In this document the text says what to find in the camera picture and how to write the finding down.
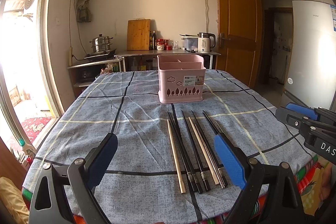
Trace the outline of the metal dark chopstick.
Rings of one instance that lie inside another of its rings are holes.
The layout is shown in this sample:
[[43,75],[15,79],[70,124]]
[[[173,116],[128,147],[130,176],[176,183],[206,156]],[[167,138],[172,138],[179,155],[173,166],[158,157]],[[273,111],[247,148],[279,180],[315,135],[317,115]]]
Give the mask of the metal dark chopstick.
[[199,133],[199,135],[201,137],[201,140],[203,141],[203,144],[205,146],[206,152],[208,153],[210,161],[211,161],[211,163],[212,163],[212,165],[214,167],[215,173],[216,173],[216,175],[218,177],[218,180],[220,182],[219,185],[221,186],[222,189],[225,189],[227,187],[227,185],[228,185],[228,182],[227,182],[227,180],[226,180],[226,178],[224,176],[222,168],[219,165],[219,162],[218,162],[218,160],[217,160],[217,158],[216,158],[216,156],[215,156],[215,154],[214,154],[214,152],[213,152],[213,150],[212,150],[212,148],[210,146],[209,141],[207,140],[207,138],[205,136],[205,133],[203,132],[203,130],[202,130],[202,128],[201,128],[201,126],[200,126],[200,124],[199,124],[199,122],[197,120],[197,117],[196,117],[195,113],[193,111],[191,113],[193,115],[193,120],[192,121],[194,122],[194,125],[196,125],[196,127],[197,127],[198,133]]

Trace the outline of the beige chopstick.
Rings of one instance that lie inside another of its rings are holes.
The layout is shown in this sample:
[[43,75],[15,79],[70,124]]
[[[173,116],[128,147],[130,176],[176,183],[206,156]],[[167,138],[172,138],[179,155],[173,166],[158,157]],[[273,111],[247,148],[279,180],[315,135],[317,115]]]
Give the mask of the beige chopstick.
[[204,156],[204,158],[205,158],[205,160],[207,162],[207,165],[208,165],[208,167],[210,169],[210,173],[211,173],[211,176],[213,178],[213,181],[214,181],[215,185],[218,185],[218,184],[220,184],[220,182],[219,182],[218,177],[217,177],[217,175],[215,173],[214,167],[213,167],[213,165],[212,165],[212,163],[210,161],[208,153],[206,152],[206,149],[205,149],[205,146],[203,144],[203,141],[201,140],[201,137],[200,137],[200,135],[198,133],[197,127],[196,127],[196,125],[194,125],[194,122],[191,120],[190,117],[189,117],[189,121],[190,121],[191,127],[193,128],[193,131],[194,131],[194,134],[196,136],[196,139],[198,140],[198,143],[199,143],[199,146],[200,146],[200,148],[202,150],[203,156]]

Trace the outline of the white refrigerator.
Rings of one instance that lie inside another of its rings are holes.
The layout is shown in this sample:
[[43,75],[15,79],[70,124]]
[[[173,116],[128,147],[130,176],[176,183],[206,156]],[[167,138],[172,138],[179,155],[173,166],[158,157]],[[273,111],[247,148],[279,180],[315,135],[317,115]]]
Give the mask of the white refrigerator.
[[280,105],[335,111],[335,5],[293,1],[293,45]]

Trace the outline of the blue plaid tablecloth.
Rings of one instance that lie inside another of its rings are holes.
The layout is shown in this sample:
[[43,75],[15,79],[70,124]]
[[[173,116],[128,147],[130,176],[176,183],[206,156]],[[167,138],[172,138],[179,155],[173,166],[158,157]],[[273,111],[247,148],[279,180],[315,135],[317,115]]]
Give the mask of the blue plaid tablecloth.
[[126,72],[98,77],[74,101],[39,148],[23,188],[34,191],[46,162],[63,166],[86,156],[104,137],[117,135],[118,149],[93,191],[112,223],[222,223],[240,193],[229,184],[209,192],[185,193],[178,177],[167,130],[175,112],[188,154],[193,150],[185,118],[197,118],[208,141],[217,121],[232,143],[261,163],[285,161],[299,176],[317,161],[303,137],[275,117],[276,108],[253,89],[224,71],[205,75],[199,102],[162,104],[157,71]]

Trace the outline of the wooden door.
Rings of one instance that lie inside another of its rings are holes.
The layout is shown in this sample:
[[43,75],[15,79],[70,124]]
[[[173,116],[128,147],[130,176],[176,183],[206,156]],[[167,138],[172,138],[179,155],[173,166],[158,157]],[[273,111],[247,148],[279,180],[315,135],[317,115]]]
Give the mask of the wooden door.
[[254,88],[261,55],[261,0],[218,0],[216,68]]

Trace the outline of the low metal side shelf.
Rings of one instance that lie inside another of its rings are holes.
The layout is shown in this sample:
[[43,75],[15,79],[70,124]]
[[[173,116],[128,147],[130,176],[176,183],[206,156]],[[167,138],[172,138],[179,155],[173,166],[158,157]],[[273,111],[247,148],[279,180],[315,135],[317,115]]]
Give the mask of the low metal side shelf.
[[83,64],[76,64],[68,67],[75,98],[92,83],[97,77],[108,68],[111,73],[125,72],[126,65],[123,57],[114,59],[92,61]]

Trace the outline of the pink utensil basket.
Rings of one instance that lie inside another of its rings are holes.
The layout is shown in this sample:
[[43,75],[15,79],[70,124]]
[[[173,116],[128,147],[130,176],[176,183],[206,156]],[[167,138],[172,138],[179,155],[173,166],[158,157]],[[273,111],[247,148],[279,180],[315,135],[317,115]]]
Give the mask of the pink utensil basket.
[[203,99],[204,58],[194,54],[158,55],[159,101],[195,102]]

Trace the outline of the white electric kettle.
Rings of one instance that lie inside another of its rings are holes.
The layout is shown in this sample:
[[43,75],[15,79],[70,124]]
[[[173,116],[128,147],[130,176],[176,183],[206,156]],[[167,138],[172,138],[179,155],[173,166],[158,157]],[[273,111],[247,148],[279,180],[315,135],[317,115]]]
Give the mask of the white electric kettle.
[[211,49],[216,46],[216,36],[212,33],[198,33],[198,52],[210,53]]

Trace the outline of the clear plastic storage box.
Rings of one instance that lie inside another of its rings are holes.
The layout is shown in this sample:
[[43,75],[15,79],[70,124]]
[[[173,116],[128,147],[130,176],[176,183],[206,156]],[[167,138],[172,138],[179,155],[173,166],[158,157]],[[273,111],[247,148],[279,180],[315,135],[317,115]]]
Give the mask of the clear plastic storage box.
[[198,36],[196,35],[180,35],[183,42],[183,48],[186,51],[197,51],[198,49]]

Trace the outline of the induction cooker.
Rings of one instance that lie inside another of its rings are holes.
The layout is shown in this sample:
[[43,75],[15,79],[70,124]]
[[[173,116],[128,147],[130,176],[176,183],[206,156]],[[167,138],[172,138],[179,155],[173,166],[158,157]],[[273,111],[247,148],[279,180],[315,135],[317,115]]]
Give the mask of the induction cooker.
[[110,59],[110,58],[113,58],[115,56],[115,52],[116,52],[116,49],[87,54],[84,57],[84,60],[105,60],[105,59]]

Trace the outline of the red lid jar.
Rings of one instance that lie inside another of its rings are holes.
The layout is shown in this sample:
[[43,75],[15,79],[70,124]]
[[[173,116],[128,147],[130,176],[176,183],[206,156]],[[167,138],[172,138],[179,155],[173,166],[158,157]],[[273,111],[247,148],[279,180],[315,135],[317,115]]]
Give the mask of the red lid jar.
[[164,39],[157,39],[156,40],[156,49],[157,49],[157,51],[164,51],[165,50],[165,40]]

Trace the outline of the stainless steel steamer pot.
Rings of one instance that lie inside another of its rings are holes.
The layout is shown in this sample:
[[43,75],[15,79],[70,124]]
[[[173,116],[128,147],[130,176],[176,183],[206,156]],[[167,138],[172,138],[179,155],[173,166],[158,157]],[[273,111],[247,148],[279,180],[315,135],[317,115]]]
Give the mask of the stainless steel steamer pot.
[[91,48],[93,53],[105,52],[110,50],[113,37],[99,34],[98,37],[91,40]]

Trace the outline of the dark sauce bottle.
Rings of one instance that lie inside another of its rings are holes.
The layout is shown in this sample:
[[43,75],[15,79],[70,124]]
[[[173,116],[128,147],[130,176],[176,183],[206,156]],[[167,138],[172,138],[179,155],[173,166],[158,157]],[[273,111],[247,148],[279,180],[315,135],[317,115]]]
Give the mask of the dark sauce bottle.
[[151,41],[152,41],[153,50],[156,50],[157,49],[157,34],[155,30],[153,30]]

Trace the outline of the bamboo cutting board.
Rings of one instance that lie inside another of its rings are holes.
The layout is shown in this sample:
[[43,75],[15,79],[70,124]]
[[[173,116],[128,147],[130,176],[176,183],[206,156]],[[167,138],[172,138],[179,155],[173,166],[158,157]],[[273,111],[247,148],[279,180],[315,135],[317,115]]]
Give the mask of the bamboo cutting board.
[[127,50],[147,51],[149,49],[150,19],[129,20],[127,24]]

